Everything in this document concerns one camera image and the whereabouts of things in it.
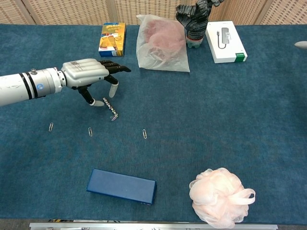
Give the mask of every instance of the plastic bag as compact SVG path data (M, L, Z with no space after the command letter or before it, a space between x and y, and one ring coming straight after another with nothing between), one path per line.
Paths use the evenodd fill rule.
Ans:
M248 215L248 205L255 202L255 191L244 189L240 179L225 168L207 169L197 175L190 187L195 213L212 227L233 228Z
M140 68L190 72L184 27L154 15L138 15L141 21L136 42Z

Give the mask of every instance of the beige wall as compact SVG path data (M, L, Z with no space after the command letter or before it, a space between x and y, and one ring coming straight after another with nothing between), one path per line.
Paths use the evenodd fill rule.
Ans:
M138 24L136 15L175 19L176 6L196 0L0 0L0 23ZM235 24L307 24L307 0L225 0L210 21Z

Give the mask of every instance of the chain of paper clips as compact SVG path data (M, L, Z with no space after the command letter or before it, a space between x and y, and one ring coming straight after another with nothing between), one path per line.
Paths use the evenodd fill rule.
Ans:
M110 117L112 121L114 121L116 118L118 118L118 113L115 111L115 109L111 106L111 104L107 101L106 98L103 98L102 100L104 100L106 105L109 107L109 110L111 110L112 113L114 114L113 116Z

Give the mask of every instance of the paper clip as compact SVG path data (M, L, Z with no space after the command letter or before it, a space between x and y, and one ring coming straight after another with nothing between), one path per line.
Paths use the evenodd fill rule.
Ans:
M147 139L147 134L146 134L146 130L145 129L143 129L143 137L144 137L144 139Z
M53 128L53 123L50 123L50 125L49 125L49 132L52 131L52 128Z
M88 134L90 135L90 137L93 135L93 132L92 132L92 128L91 128L91 127L88 128Z

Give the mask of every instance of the green stripe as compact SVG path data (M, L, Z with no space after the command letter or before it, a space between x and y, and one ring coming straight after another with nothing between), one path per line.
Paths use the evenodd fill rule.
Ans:
M244 58L245 58L244 53L236 53L235 62L242 62Z

